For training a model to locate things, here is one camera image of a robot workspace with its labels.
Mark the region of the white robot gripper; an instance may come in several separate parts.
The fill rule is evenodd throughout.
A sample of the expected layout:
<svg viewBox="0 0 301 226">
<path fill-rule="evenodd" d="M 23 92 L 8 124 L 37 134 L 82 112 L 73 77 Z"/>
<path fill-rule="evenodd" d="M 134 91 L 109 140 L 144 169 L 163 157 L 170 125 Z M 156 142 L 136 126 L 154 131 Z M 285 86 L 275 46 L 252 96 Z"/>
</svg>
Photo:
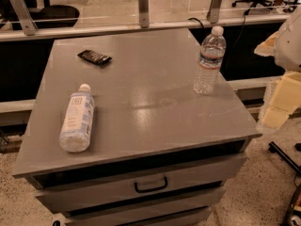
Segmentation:
<svg viewBox="0 0 301 226">
<path fill-rule="evenodd" d="M 266 86 L 259 114 L 260 130 L 278 130 L 301 106 L 301 8 L 298 7 L 254 53 L 275 56 L 275 63 L 287 71 Z"/>
</svg>

